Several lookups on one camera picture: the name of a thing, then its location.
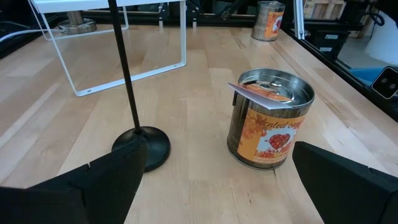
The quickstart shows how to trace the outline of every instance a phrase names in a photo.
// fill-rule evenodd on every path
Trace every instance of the heart graphic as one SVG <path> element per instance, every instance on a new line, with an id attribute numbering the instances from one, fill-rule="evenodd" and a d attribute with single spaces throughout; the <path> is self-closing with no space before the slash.
<path id="1" fill-rule="evenodd" d="M 282 21 L 281 20 L 278 20 L 277 22 L 276 22 L 276 28 L 277 29 L 279 29 L 280 28 L 280 24 L 282 23 Z"/>
<path id="2" fill-rule="evenodd" d="M 290 139 L 289 134 L 275 134 L 269 138 L 269 144 L 274 148 L 278 149 L 284 146 Z"/>

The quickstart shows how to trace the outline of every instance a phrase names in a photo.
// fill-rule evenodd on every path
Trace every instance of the blue object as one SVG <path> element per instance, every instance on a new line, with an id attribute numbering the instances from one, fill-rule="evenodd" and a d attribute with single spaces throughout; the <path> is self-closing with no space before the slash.
<path id="1" fill-rule="evenodd" d="M 352 68 L 349 71 L 356 78 L 360 79 L 366 85 L 372 85 L 373 81 L 380 75 L 384 67 L 379 68 Z"/>

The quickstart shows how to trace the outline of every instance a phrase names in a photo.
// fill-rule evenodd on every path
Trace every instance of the round black base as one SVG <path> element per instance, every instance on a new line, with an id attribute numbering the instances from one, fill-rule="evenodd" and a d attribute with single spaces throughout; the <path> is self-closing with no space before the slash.
<path id="1" fill-rule="evenodd" d="M 145 172 L 152 171 L 160 167 L 170 154 L 170 140 L 160 129 L 154 127 L 141 127 L 143 133 L 134 134 L 134 128 L 120 135 L 112 146 L 112 151 L 128 147 L 134 138 L 144 138 L 148 143 L 147 160 Z"/>

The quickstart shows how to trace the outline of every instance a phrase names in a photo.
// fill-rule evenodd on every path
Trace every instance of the tin lid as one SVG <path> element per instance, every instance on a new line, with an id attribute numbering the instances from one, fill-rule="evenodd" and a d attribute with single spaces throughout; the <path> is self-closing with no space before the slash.
<path id="1" fill-rule="evenodd" d="M 281 101 L 291 107 L 302 107 L 311 103 L 315 97 L 312 87 L 295 75 L 280 70 L 255 68 L 244 72 L 239 84 L 256 81 L 258 85 L 277 95 L 291 100 Z"/>
<path id="2" fill-rule="evenodd" d="M 278 1 L 259 1 L 257 2 L 260 7 L 271 7 L 271 8 L 281 8 L 285 7 L 285 4 Z"/>

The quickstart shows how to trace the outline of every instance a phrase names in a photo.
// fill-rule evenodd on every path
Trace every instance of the white wire frame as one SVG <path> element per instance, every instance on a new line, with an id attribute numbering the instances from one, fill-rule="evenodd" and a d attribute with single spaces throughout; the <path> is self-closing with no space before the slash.
<path id="1" fill-rule="evenodd" d="M 34 9 L 32 3 L 31 3 L 31 1 L 30 0 L 27 0 L 27 1 L 29 2 L 30 9 L 32 10 L 33 15 L 36 18 L 36 21 L 37 21 L 37 23 L 38 23 L 38 25 L 40 27 L 40 30 L 43 33 L 44 39 L 46 41 L 51 41 L 51 38 L 49 38 L 49 37 L 47 37 L 47 35 L 45 35 L 45 30 L 42 28 L 42 25 L 40 24 L 39 18 L 36 16 L 36 12 L 35 12 L 35 9 Z M 124 7 L 124 6 L 123 6 L 123 16 L 124 16 L 124 27 L 122 27 L 122 30 L 126 30 L 126 29 L 129 28 L 129 21 L 127 19 L 127 10 L 126 10 L 126 7 Z M 69 38 L 75 38 L 75 37 L 84 37 L 84 36 L 88 36 L 88 35 L 104 34 L 104 33 L 108 33 L 108 32 L 113 32 L 113 29 L 88 32 L 88 33 L 84 33 L 84 34 L 65 35 L 65 36 L 62 36 L 62 37 L 54 37 L 54 38 L 55 38 L 55 40 L 63 40 L 63 39 L 69 39 Z"/>
<path id="2" fill-rule="evenodd" d="M 146 78 L 146 77 L 150 77 L 153 75 L 158 75 L 160 73 L 164 73 L 164 72 L 168 72 L 170 70 L 174 70 L 176 68 L 180 68 L 180 67 L 184 67 L 187 64 L 187 27 L 186 27 L 186 15 L 185 15 L 185 0 L 184 1 L 180 1 L 180 48 L 181 48 L 181 61 L 179 63 L 173 64 L 173 65 L 168 65 L 166 67 L 162 67 L 162 68 L 157 68 L 155 70 L 151 70 L 148 72 L 144 72 L 144 73 L 140 73 L 137 75 L 132 75 L 131 76 L 131 81 L 136 81 L 136 80 L 140 80 L 142 78 Z M 98 86 L 94 86 L 91 88 L 87 88 L 85 90 L 77 90 L 75 85 L 73 84 L 72 78 L 70 77 L 68 68 L 65 64 L 65 61 L 63 60 L 62 54 L 60 52 L 60 49 L 58 48 L 57 45 L 57 40 L 54 38 L 52 31 L 50 29 L 49 23 L 47 22 L 44 14 L 41 14 L 44 24 L 48 30 L 48 33 L 50 34 L 50 40 L 53 42 L 55 50 L 58 53 L 58 56 L 60 58 L 61 64 L 63 69 L 65 70 L 65 73 L 68 77 L 68 81 L 70 83 L 70 85 L 72 86 L 73 91 L 75 92 L 76 96 L 86 96 L 89 94 L 93 94 L 99 91 L 103 91 L 103 90 L 107 90 L 109 88 L 113 88 L 119 85 L 124 84 L 124 79 L 119 79 L 113 82 L 109 82 L 109 83 L 105 83 L 102 85 L 98 85 Z"/>

